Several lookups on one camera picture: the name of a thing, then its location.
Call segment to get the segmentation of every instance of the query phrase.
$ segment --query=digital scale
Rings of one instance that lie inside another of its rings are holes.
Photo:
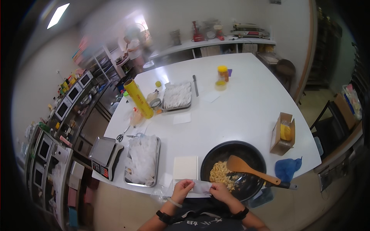
[[[115,139],[98,136],[89,154],[92,169],[112,181],[123,149],[123,145],[116,143]]]

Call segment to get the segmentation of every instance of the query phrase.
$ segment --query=pink shorts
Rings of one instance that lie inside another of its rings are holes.
[[[144,59],[140,55],[139,57],[132,60],[134,62],[135,66],[143,66],[144,65]]]

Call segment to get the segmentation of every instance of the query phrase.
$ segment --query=ceiling light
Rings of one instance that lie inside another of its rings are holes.
[[[60,17],[62,17],[64,11],[67,9],[68,6],[69,6],[69,3],[57,8],[53,17],[50,20],[49,25],[47,26],[47,29],[49,29],[50,27],[54,26],[55,24],[59,22]]]

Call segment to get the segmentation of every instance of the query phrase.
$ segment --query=scissors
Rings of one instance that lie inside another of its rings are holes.
[[[118,135],[118,136],[117,136],[117,140],[118,140],[118,142],[121,142],[121,141],[123,140],[123,136],[124,136],[124,134],[127,132],[127,130],[128,130],[130,127],[131,127],[131,125],[129,125],[129,126],[126,128],[126,130],[125,130],[122,134],[120,134],[120,135]]]

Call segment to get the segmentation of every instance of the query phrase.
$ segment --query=black wok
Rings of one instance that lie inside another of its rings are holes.
[[[218,161],[227,161],[230,155],[243,159],[251,168],[266,173],[266,163],[261,153],[251,144],[232,140],[212,148],[206,155],[201,167],[201,180],[209,181],[210,171]],[[228,176],[238,176],[235,190],[231,194],[239,201],[253,197],[262,188],[264,180],[249,173],[229,173]]]

